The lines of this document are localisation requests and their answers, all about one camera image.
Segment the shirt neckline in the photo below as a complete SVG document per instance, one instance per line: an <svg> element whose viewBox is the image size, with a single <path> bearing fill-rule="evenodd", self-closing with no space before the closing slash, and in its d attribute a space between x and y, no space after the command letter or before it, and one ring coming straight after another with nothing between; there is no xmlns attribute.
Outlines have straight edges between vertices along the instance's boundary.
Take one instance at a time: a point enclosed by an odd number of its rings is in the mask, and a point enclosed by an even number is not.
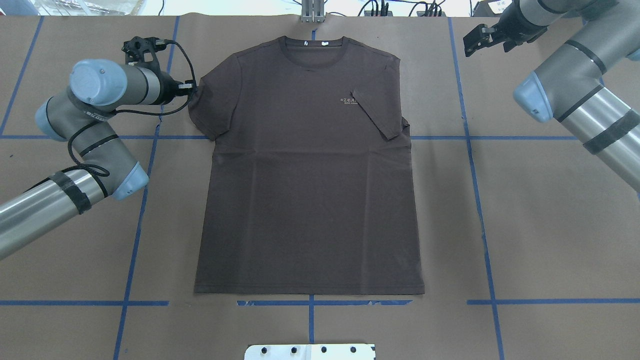
<svg viewBox="0 0 640 360"><path fill-rule="evenodd" d="M302 67L304 69L326 69L328 67L334 66L336 63L340 62L344 57L344 54L347 52L347 48L349 45L349 38L342 37L336 40L298 40L294 38L289 38L286 36L282 36L278 38L278 44L280 46L280 52L284 55L287 60L289 60L293 65ZM338 56L331 61L330 63L322 64L322 65L309 65L298 61L289 51L287 45L292 46L310 46L310 47L340 47L340 53Z"/></svg>

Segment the shirt sleeve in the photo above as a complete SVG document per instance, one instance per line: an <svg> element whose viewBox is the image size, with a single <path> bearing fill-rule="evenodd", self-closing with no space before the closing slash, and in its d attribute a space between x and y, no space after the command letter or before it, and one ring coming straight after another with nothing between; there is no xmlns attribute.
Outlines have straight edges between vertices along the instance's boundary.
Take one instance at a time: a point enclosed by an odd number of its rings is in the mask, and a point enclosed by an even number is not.
<svg viewBox="0 0 640 360"><path fill-rule="evenodd" d="M211 140L229 131L241 84L240 64L235 55L200 79L198 91L189 103L189 117Z"/></svg>
<svg viewBox="0 0 640 360"><path fill-rule="evenodd" d="M380 74L351 91L360 107L387 140L408 126L400 107L400 59L391 57Z"/></svg>

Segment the dark brown t-shirt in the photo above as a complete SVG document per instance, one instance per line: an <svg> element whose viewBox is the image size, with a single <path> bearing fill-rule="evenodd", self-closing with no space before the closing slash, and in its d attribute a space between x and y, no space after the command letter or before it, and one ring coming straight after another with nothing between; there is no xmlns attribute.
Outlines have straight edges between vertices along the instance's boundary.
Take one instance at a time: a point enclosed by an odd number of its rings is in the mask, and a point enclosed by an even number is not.
<svg viewBox="0 0 640 360"><path fill-rule="evenodd" d="M196 293L424 293L399 59L280 37L205 75L216 141Z"/></svg>

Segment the blue joint cap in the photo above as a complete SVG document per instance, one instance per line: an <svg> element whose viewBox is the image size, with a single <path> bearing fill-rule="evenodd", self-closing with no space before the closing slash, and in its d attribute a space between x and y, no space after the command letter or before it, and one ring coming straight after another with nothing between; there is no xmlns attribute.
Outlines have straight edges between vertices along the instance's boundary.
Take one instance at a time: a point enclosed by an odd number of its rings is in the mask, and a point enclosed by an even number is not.
<svg viewBox="0 0 640 360"><path fill-rule="evenodd" d="M67 139L58 135L58 133L53 129L53 127L51 127L51 123L49 122L49 117L47 116L47 105L49 105L49 100L45 101L44 104L40 106L38 111L36 111L36 125L38 126L40 131L45 133L45 135L52 138L53 140L56 140L59 142L67 141Z"/></svg>
<svg viewBox="0 0 640 360"><path fill-rule="evenodd" d="M629 60L632 60L632 61L640 61L640 49L627 55L627 58L629 58Z"/></svg>
<svg viewBox="0 0 640 360"><path fill-rule="evenodd" d="M127 74L117 63L106 59L86 59L74 65L69 75L74 95L93 106L120 100L127 90Z"/></svg>
<svg viewBox="0 0 640 360"><path fill-rule="evenodd" d="M535 71L513 91L513 98L537 121L547 122L554 117L547 93Z"/></svg>
<svg viewBox="0 0 640 360"><path fill-rule="evenodd" d="M140 163L136 163L136 166L131 169L129 175L127 175L124 181L122 181L122 184L120 184L116 191L113 192L113 197L118 200L122 200L132 193L144 188L148 182L149 176L142 169Z"/></svg>

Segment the blue tape line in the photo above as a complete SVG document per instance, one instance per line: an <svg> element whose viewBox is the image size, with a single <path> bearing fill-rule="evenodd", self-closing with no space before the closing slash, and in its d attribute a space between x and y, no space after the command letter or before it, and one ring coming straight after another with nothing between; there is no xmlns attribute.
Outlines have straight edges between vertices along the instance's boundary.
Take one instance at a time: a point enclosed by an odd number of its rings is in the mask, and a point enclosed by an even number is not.
<svg viewBox="0 0 640 360"><path fill-rule="evenodd" d="M577 140L575 136L469 136L471 140Z"/></svg>
<svg viewBox="0 0 640 360"><path fill-rule="evenodd" d="M492 302L495 301L495 289L493 287L493 275L491 271L491 259L489 258L489 246L486 242L486 231L484 228L484 216L482 213L482 204L480 203L480 191L478 189L477 176L476 176L476 164L474 163L473 148L471 147L471 136L469 134L469 124L467 122L467 111L465 106L464 96L462 94L462 80L460 77L460 66L458 64L458 54L456 53L456 41L453 33L453 22L450 17L449 21L449 37L451 38L451 52L453 54L453 63L456 70L456 81L458 82L458 96L460 98L460 110L462 112L462 119L464 120L465 136L467 137L467 153L469 156L469 165L471 166L471 178L474 185L474 194L476 196L476 210L480 218L480 226L482 229L482 241L484 245L484 265L486 267L486 276L489 283L489 294ZM500 329L500 319L498 317L498 307L495 303L492 303L493 312L493 326L495 327L495 338L498 346L498 355L500 360L504 360L504 348L502 346L502 331Z"/></svg>
<svg viewBox="0 0 640 360"><path fill-rule="evenodd" d="M640 304L640 298L467 300L467 305Z"/></svg>
<svg viewBox="0 0 640 360"><path fill-rule="evenodd" d="M205 135L121 135L121 139L125 140L207 140Z"/></svg>
<svg viewBox="0 0 640 360"><path fill-rule="evenodd" d="M122 301L99 300L0 300L0 306L122 306Z"/></svg>
<svg viewBox="0 0 640 360"><path fill-rule="evenodd" d="M238 306L308 306L307 300L249 300L238 301Z"/></svg>
<svg viewBox="0 0 640 360"><path fill-rule="evenodd" d="M413 300L314 300L314 306L402 306ZM249 300L238 301L238 306L309 306L307 300Z"/></svg>
<svg viewBox="0 0 640 360"><path fill-rule="evenodd" d="M175 24L173 25L173 41L178 36L178 26L180 24L180 17L176 16ZM166 71L171 73L171 64L173 61L173 51L175 46L172 44L169 50L169 60L167 61ZM149 156L149 166L147 167L147 175L151 176L151 170L154 167L154 160L156 158L156 149L158 145L158 137L160 135L160 125L162 125L162 117L159 117L158 125L156 126L156 132L154 133L154 143L151 146L151 155ZM122 344L122 334L124 333L124 324L127 318L127 307L129 306L129 295L131 294L131 283L133 282L133 274L136 268L136 258L138 257L138 246L140 245L140 236L142 234L142 220L147 208L147 197L149 193L149 187L145 186L145 190L142 195L142 204L140 205L140 215L138 216L138 226L136 228L136 239L133 242L133 251L131 253L131 263L129 264L129 275L127 276L127 287L124 293L124 303L122 304L122 312L120 313L120 325L118 326L118 336L116 337L116 345L113 350L113 360L118 360L120 356L120 345Z"/></svg>
<svg viewBox="0 0 640 360"><path fill-rule="evenodd" d="M465 140L464 136L421 136L415 135L411 140Z"/></svg>
<svg viewBox="0 0 640 360"><path fill-rule="evenodd" d="M413 300L317 300L317 306L402 306Z"/></svg>
<svg viewBox="0 0 640 360"><path fill-rule="evenodd" d="M309 295L309 343L313 344L316 342L316 336L314 334L314 296Z"/></svg>
<svg viewBox="0 0 640 360"><path fill-rule="evenodd" d="M20 69L18 80L15 82L15 87L13 88L13 93L11 94L11 98L9 99L9 105L7 105L6 107L6 112L4 113L2 124L0 124L0 135L4 133L4 127L6 126L7 120L9 120L9 114L11 113L13 102L15 101L15 97L18 95L18 89L20 88L20 83L22 82L24 71L27 69L27 64L29 63L29 59L31 58L31 53L33 53L33 48L36 45L36 40L38 40L38 35L40 34L40 28L42 28L43 21L44 16L41 16L40 20L38 21L38 26L36 27L36 32L33 34L33 38L31 39L31 45L29 46L29 51L27 51L27 56L24 58L24 62L22 63L22 68Z"/></svg>
<svg viewBox="0 0 640 360"><path fill-rule="evenodd" d="M471 140L555 140L572 141L577 140L575 136L470 136ZM123 140L208 140L205 135L120 135ZM20 140L48 140L47 135L0 135L0 139L20 139ZM415 135L411 140L466 140L466 136L449 135Z"/></svg>
<svg viewBox="0 0 640 360"><path fill-rule="evenodd" d="M47 135L0 135L0 139L19 139L19 140L49 140Z"/></svg>
<svg viewBox="0 0 640 360"><path fill-rule="evenodd" d="M169 302L165 300L154 300L154 301L129 301L127 306L169 306Z"/></svg>
<svg viewBox="0 0 640 360"><path fill-rule="evenodd" d="M122 306L121 300L0 300L0 306ZM169 306L168 301L131 301L129 306Z"/></svg>

